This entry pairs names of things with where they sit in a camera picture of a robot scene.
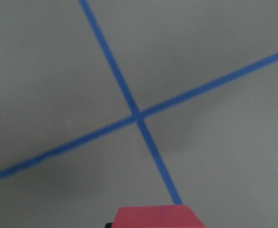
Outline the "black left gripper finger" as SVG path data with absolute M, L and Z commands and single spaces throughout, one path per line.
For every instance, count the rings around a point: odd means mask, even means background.
M 111 228 L 112 227 L 112 223 L 106 223 L 105 224 L 105 228 Z

